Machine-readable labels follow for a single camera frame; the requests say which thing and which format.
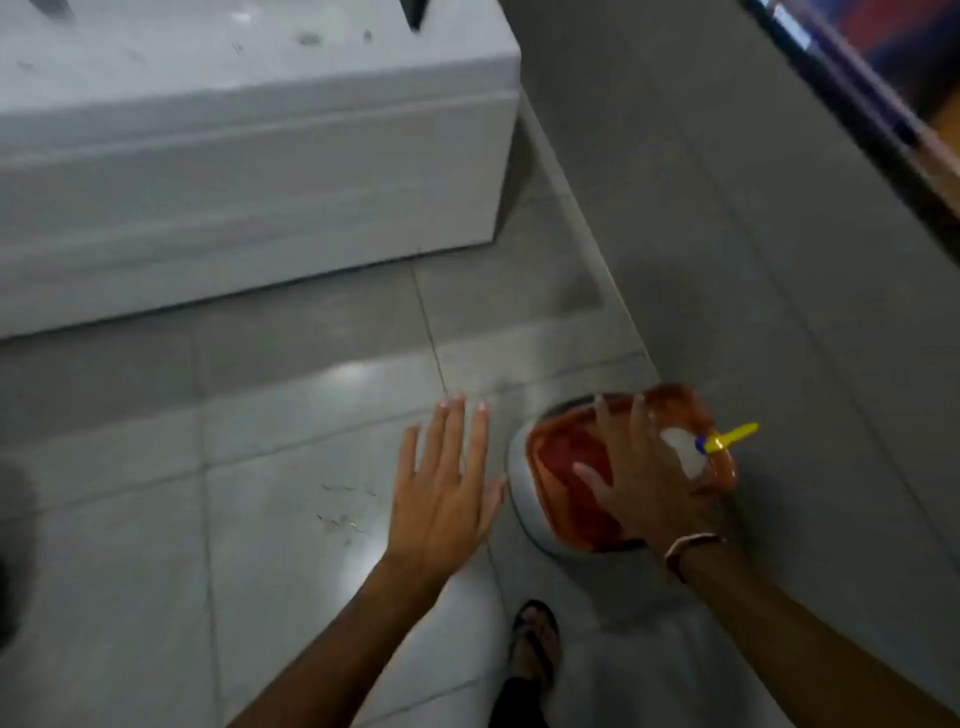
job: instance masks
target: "sandal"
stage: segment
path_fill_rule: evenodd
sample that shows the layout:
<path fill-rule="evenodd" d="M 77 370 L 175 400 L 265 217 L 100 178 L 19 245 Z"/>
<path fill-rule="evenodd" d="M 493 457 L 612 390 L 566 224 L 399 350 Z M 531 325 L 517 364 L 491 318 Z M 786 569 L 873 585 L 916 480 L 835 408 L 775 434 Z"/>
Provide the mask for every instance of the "sandal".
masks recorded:
<path fill-rule="evenodd" d="M 510 637 L 510 648 L 508 654 L 510 655 L 510 659 L 512 661 L 514 659 L 514 651 L 516 646 L 519 644 L 520 640 L 525 640 L 527 644 L 530 645 L 534 655 L 537 657 L 537 661 L 540 663 L 540 675 L 542 676 L 543 682 L 541 687 L 544 692 L 549 692 L 554 685 L 557 666 L 551 662 L 546 650 L 543 649 L 543 645 L 540 643 L 540 638 L 537 636 L 537 632 L 534 629 L 533 623 L 525 619 L 523 616 L 523 613 L 529 610 L 531 607 L 546 617 L 547 625 L 554 631 L 554 634 L 557 635 L 557 642 L 560 642 L 560 627 L 557 626 L 557 618 L 554 616 L 550 607 L 548 607 L 539 599 L 530 599 L 529 601 L 525 602 L 523 606 L 520 607 L 516 612 L 514 626 L 512 628 L 512 634 Z"/>

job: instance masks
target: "black object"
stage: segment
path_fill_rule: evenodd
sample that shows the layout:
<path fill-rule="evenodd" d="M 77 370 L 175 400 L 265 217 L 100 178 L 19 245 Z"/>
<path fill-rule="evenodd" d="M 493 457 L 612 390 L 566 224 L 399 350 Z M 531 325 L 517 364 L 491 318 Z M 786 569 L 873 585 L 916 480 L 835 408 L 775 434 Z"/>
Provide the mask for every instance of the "black object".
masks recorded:
<path fill-rule="evenodd" d="M 426 6 L 430 0 L 400 0 L 400 6 L 403 8 L 403 14 L 407 16 L 407 25 L 410 30 L 419 31 L 423 23 L 423 17 L 426 15 Z"/>
<path fill-rule="evenodd" d="M 65 20 L 73 16 L 67 0 L 30 0 L 37 10 L 54 20 Z"/>

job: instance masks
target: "wrist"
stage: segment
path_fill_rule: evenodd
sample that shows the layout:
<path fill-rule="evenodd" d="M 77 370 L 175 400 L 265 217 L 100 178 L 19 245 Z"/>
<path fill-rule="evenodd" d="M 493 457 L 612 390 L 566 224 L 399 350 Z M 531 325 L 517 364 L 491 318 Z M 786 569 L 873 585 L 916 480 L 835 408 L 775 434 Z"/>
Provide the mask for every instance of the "wrist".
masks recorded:
<path fill-rule="evenodd" d="M 437 603 L 446 579 L 410 560 L 384 554 L 364 583 L 368 594 L 389 598 L 397 607 L 425 615 Z"/>
<path fill-rule="evenodd" d="M 747 566 L 742 553 L 729 543 L 700 544 L 688 548 L 677 562 L 677 570 L 694 589 L 698 583 Z"/>

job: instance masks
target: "white bathtub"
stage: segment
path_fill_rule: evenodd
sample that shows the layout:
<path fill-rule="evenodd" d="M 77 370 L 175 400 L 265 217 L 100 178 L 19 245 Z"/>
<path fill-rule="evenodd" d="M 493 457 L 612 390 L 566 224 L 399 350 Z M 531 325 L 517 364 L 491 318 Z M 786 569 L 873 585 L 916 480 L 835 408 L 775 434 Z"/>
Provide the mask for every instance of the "white bathtub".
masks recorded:
<path fill-rule="evenodd" d="M 496 0 L 70 5 L 0 3 L 0 336 L 491 239 Z"/>

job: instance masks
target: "finger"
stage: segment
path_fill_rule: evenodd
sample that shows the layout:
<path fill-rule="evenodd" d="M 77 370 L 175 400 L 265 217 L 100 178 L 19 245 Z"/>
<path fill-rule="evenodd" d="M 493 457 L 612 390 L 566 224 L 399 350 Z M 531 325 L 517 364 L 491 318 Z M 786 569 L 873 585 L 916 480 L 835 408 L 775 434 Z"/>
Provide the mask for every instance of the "finger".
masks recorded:
<path fill-rule="evenodd" d="M 610 406 L 603 395 L 596 395 L 593 398 L 593 409 L 596 412 L 597 427 L 600 429 L 610 457 L 618 457 L 626 445 L 624 433 L 622 428 L 617 427 L 613 422 Z"/>
<path fill-rule="evenodd" d="M 478 523 L 481 542 L 485 541 L 490 535 L 490 529 L 493 527 L 493 521 L 496 519 L 500 506 L 503 505 L 506 491 L 507 476 L 501 475 L 484 494 L 483 505 L 480 507 L 480 522 Z"/>
<path fill-rule="evenodd" d="M 417 438 L 420 437 L 420 426 L 411 425 L 403 430 L 400 439 L 400 456 L 396 463 L 396 483 L 406 483 L 411 480 L 417 469 Z"/>
<path fill-rule="evenodd" d="M 597 427 L 600 428 L 600 433 L 603 435 L 604 440 L 606 440 L 613 430 L 613 425 L 611 422 L 610 407 L 607 405 L 607 400 L 604 399 L 603 395 L 594 395 L 593 411 L 596 412 Z"/>
<path fill-rule="evenodd" d="M 650 451 L 653 439 L 653 423 L 643 395 L 634 397 L 634 406 L 630 409 L 630 439 L 634 443 L 634 452 L 646 455 Z"/>
<path fill-rule="evenodd" d="M 610 497 L 611 487 L 600 473 L 585 463 L 574 463 L 573 471 L 577 477 L 587 483 L 590 491 L 593 493 L 593 497 L 597 499 L 600 505 L 603 505 Z"/>
<path fill-rule="evenodd" d="M 446 416 L 444 428 L 444 449 L 440 453 L 440 473 L 452 474 L 460 472 L 460 453 L 464 451 L 464 410 L 466 403 L 464 396 L 458 395 L 450 403 L 450 413 Z M 456 484 L 456 478 L 447 480 Z"/>
<path fill-rule="evenodd" d="M 420 460 L 420 472 L 432 474 L 440 463 L 440 452 L 444 447 L 444 429 L 449 406 L 446 400 L 440 400 L 433 408 L 433 418 L 426 430 L 426 445 L 423 447 L 423 457 Z"/>
<path fill-rule="evenodd" d="M 467 465 L 464 469 L 464 485 L 479 501 L 483 493 L 484 470 L 487 467 L 487 444 L 490 441 L 490 409 L 482 401 L 473 411 L 470 421 L 470 439 L 467 447 Z"/>

